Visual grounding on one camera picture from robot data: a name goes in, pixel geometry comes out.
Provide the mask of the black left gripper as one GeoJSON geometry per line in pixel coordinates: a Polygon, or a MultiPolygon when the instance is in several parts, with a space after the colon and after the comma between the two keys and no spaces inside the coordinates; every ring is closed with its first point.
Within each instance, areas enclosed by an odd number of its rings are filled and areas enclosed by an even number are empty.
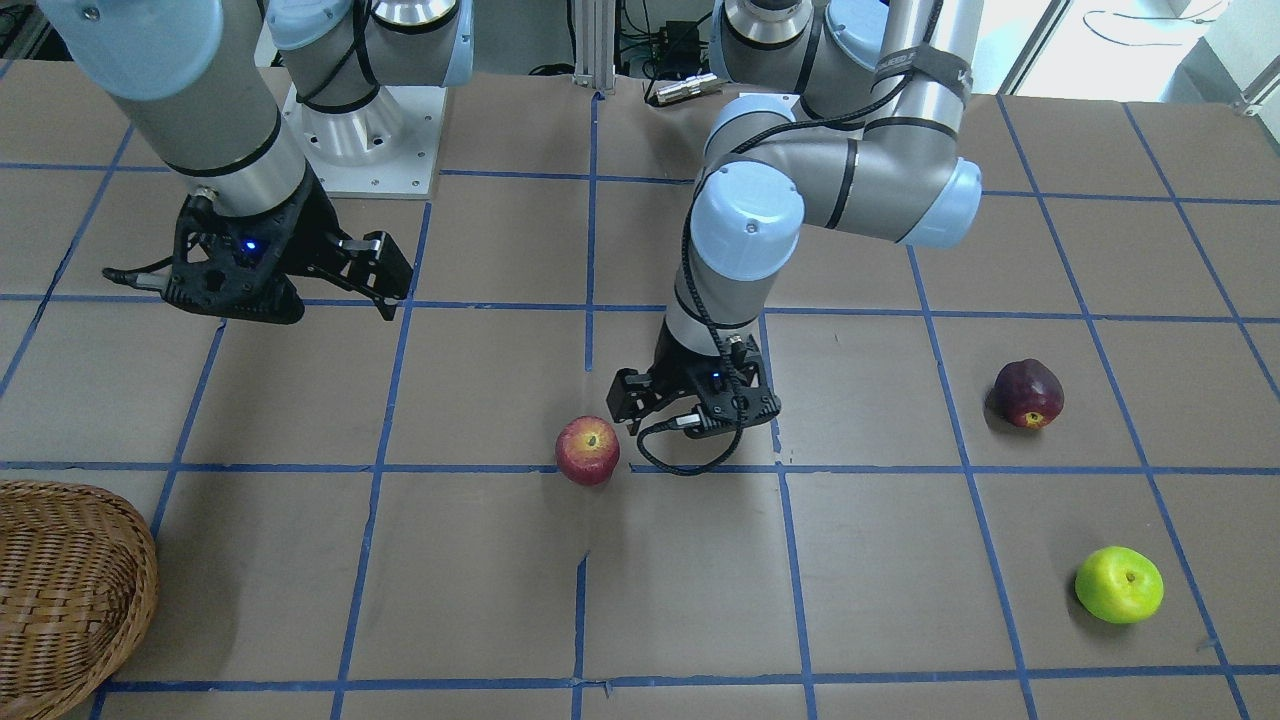
{"type": "Polygon", "coordinates": [[[660,328],[649,373],[618,369],[607,393],[607,409],[614,424],[630,436],[641,420],[672,402],[696,397],[699,421],[686,429],[690,438],[703,438],[765,424],[781,411],[780,397],[763,375],[763,356],[751,334],[732,334],[724,341],[730,360],[681,345],[667,325],[660,328]]]}

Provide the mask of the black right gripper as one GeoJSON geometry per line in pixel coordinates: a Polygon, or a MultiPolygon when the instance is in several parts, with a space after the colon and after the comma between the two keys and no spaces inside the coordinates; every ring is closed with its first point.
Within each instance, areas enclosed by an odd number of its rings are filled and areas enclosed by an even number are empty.
{"type": "Polygon", "coordinates": [[[228,217],[192,193],[175,223],[172,272],[160,295],[188,313],[273,324],[297,323],[305,306],[292,277],[324,279],[370,299],[385,322],[410,295],[413,266],[394,238],[346,238],[315,179],[283,204],[228,217]]]}

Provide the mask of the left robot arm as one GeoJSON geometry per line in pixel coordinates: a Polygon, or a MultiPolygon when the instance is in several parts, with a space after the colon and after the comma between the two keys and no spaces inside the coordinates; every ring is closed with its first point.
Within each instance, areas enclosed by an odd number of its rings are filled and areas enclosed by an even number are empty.
{"type": "Polygon", "coordinates": [[[713,72],[750,92],[703,150],[671,301],[645,372],[620,370],[611,416],[687,437],[780,410],[751,328],[804,227],[950,247],[975,220],[979,167],[957,135],[972,92],[979,1],[718,1],[713,72]]]}

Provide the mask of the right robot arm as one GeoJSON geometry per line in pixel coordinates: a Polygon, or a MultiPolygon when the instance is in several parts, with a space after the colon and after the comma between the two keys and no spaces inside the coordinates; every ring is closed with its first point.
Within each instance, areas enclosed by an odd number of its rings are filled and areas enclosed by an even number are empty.
{"type": "Polygon", "coordinates": [[[115,284],[187,313],[302,319],[294,278],[392,320],[413,268],[393,237],[340,228],[315,160],[410,154],[396,87],[474,73],[471,1],[42,1],[76,64],[186,183],[173,250],[115,284]]]}

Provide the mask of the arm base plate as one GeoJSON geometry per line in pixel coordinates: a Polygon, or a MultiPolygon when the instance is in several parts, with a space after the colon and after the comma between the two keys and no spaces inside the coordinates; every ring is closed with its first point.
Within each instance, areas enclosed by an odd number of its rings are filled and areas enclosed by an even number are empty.
{"type": "Polygon", "coordinates": [[[381,87],[369,104],[338,114],[305,106],[291,87],[282,114],[330,197],[426,200],[447,99],[443,87],[381,87]]]}

